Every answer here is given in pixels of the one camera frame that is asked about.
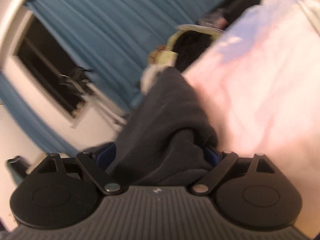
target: white wall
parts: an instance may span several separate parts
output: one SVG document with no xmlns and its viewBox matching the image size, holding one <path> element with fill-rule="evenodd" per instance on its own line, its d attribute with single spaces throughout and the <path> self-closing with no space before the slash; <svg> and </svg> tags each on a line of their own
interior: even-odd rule
<svg viewBox="0 0 320 240">
<path fill-rule="evenodd" d="M 15 184 L 6 169 L 5 161 L 21 155 L 33 163 L 40 152 L 41 150 L 15 123 L 7 109 L 3 105 L 0 106 L 0 217 L 9 230 L 16 226 L 9 207 Z"/>
</svg>

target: dark gray cloth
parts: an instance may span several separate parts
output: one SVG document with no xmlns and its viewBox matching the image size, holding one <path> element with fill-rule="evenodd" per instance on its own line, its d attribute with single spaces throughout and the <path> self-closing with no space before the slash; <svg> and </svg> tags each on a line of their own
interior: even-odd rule
<svg viewBox="0 0 320 240">
<path fill-rule="evenodd" d="M 166 69 L 120 133 L 106 172 L 123 185 L 184 185 L 212 166 L 201 149 L 217 136 L 193 89 L 175 68 Z"/>
</svg>

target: blue curtain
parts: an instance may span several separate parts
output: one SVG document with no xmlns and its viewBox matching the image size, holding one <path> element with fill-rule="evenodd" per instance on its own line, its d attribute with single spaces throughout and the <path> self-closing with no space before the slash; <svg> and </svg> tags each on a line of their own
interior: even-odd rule
<svg viewBox="0 0 320 240">
<path fill-rule="evenodd" d="M 125 111 L 137 104 L 148 54 L 179 24 L 222 0 L 29 0 L 26 5 L 92 81 Z"/>
<path fill-rule="evenodd" d="M 21 96 L 0 74 L 0 98 L 11 116 L 24 132 L 47 153 L 66 153 L 75 156 L 77 150 L 47 126 Z"/>
</svg>

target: white cloth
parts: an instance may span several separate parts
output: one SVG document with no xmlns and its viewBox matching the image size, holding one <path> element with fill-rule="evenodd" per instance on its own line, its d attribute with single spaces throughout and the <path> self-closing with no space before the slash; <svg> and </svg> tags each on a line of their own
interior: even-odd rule
<svg viewBox="0 0 320 240">
<path fill-rule="evenodd" d="M 265 153 L 303 198 L 296 226 L 320 231 L 320 0 L 262 0 L 186 71 L 219 150 Z"/>
</svg>

